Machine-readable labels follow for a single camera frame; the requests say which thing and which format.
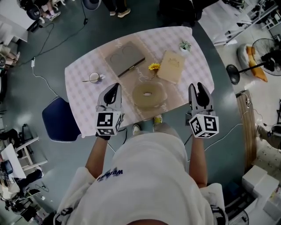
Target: black wristband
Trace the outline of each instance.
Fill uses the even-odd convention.
[[[96,137],[100,137],[100,138],[102,138],[102,139],[108,141],[111,136],[110,136],[110,135],[101,136],[101,135],[98,135],[98,133],[96,133]]]

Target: cup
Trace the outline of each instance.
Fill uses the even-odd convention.
[[[98,83],[100,83],[103,79],[105,78],[105,75],[103,75],[103,74],[98,74],[97,72],[93,72],[93,73],[91,73],[90,74],[90,76],[89,76],[89,81],[91,82],[91,83],[96,83],[96,84],[98,84]]]

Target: small green plant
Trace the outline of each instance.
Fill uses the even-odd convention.
[[[180,43],[180,47],[185,49],[185,50],[188,50],[190,51],[190,48],[191,48],[191,44],[188,42],[188,41],[182,41]]]

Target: fan pole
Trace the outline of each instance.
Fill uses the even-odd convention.
[[[248,70],[250,70],[250,69],[254,69],[254,68],[260,67],[260,66],[265,65],[265,64],[266,64],[266,62],[262,62],[262,63],[260,63],[260,64],[258,64],[258,65],[255,65],[255,66],[252,66],[252,67],[249,67],[249,68],[240,70],[239,73],[246,72],[246,71],[248,71]]]

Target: fan base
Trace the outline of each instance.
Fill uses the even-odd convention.
[[[230,64],[227,66],[227,73],[232,84],[237,85],[240,81],[240,73],[236,66]]]

